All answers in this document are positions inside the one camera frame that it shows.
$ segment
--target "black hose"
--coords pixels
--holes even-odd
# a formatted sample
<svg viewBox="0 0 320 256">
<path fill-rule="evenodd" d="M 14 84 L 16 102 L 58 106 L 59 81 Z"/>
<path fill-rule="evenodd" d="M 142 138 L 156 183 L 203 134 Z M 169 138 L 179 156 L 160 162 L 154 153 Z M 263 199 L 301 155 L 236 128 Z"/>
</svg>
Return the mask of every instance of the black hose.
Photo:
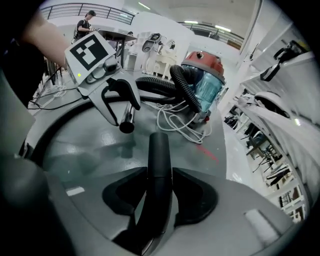
<svg viewBox="0 0 320 256">
<path fill-rule="evenodd" d="M 126 99 L 120 96 L 108 96 L 106 98 L 108 103 L 127 101 Z M 177 104 L 182 101 L 182 99 L 178 99 L 178 98 L 157 98 L 157 97 L 149 97 L 149 96 L 141 96 L 140 99 L 142 101 L 160 103 L 160 104 Z M 32 152 L 30 160 L 35 162 L 38 166 L 41 167 L 43 164 L 43 159 L 46 153 L 46 149 L 50 141 L 52 140 L 52 138 L 55 136 L 56 132 L 70 119 L 72 119 L 79 113 L 92 108 L 93 106 L 94 104 L 91 101 L 85 101 L 70 108 L 60 117 L 58 117 L 41 135 L 40 139 L 38 140 Z"/>
<path fill-rule="evenodd" d="M 201 112 L 201 104 L 196 98 L 195 93 L 190 89 L 184 75 L 183 69 L 179 65 L 173 65 L 170 68 L 170 74 L 172 80 L 177 87 L 177 89 L 181 92 L 185 102 L 189 105 L 190 109 L 195 113 Z"/>
<path fill-rule="evenodd" d="M 178 89 L 174 83 L 163 81 L 155 77 L 139 77 L 135 80 L 136 86 L 143 91 L 150 92 L 152 89 L 157 89 L 163 92 L 172 94 L 173 96 L 178 94 Z"/>
</svg>

